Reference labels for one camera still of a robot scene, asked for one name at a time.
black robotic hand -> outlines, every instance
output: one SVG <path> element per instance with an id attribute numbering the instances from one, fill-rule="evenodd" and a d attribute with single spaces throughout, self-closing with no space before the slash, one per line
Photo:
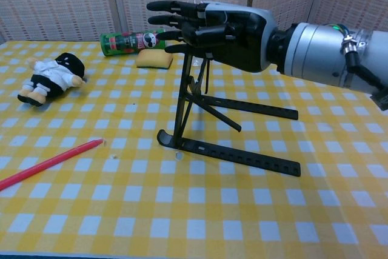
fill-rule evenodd
<path id="1" fill-rule="evenodd" d="M 267 10 L 220 2 L 179 1 L 150 2 L 147 8 L 179 15 L 152 16 L 148 20 L 150 24 L 179 29 L 158 34 L 159 39 L 185 42 L 166 47 L 168 53 L 191 53 L 248 72 L 260 72 L 269 65 L 265 48 L 276 25 Z"/>

yellow gingham tablecloth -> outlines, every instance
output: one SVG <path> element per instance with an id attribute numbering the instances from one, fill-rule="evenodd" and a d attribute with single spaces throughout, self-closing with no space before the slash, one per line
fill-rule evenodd
<path id="1" fill-rule="evenodd" d="M 87 84 L 32 108 L 29 56 L 71 52 Z M 213 62 L 209 95 L 299 110 L 299 121 L 193 106 L 184 136 L 301 163 L 300 178 L 184 153 L 172 133 L 183 56 L 169 70 L 97 42 L 0 46 L 0 178 L 93 138 L 99 146 L 0 192 L 7 252 L 207 258 L 388 258 L 388 112 L 364 94 Z"/>

plush toy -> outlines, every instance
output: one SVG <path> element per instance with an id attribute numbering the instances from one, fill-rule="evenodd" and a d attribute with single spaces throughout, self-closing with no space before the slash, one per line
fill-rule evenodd
<path id="1" fill-rule="evenodd" d="M 34 72 L 18 94 L 18 99 L 24 103 L 41 106 L 46 102 L 46 97 L 57 97 L 69 87 L 85 84 L 82 80 L 85 67 L 73 54 L 63 53 L 49 62 L 29 58 L 27 64 Z"/>

green can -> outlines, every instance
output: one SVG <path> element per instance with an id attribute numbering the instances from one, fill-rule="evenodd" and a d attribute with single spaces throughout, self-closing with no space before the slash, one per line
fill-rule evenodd
<path id="1" fill-rule="evenodd" d="M 149 30 L 141 33 L 107 33 L 101 34 L 101 49 L 105 56 L 138 53 L 142 49 L 164 49 L 166 41 L 158 40 L 156 35 L 163 29 Z"/>

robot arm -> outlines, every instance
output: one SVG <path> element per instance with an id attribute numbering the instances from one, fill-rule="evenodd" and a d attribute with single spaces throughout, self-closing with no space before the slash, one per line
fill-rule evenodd
<path id="1" fill-rule="evenodd" d="M 386 32 L 308 23 L 281 31 L 267 10 L 220 2 L 155 1 L 147 8 L 179 15 L 149 19 L 179 29 L 158 35 L 185 42 L 167 47 L 169 53 L 190 50 L 248 72 L 274 63 L 288 76 L 369 93 L 380 109 L 388 109 Z"/>

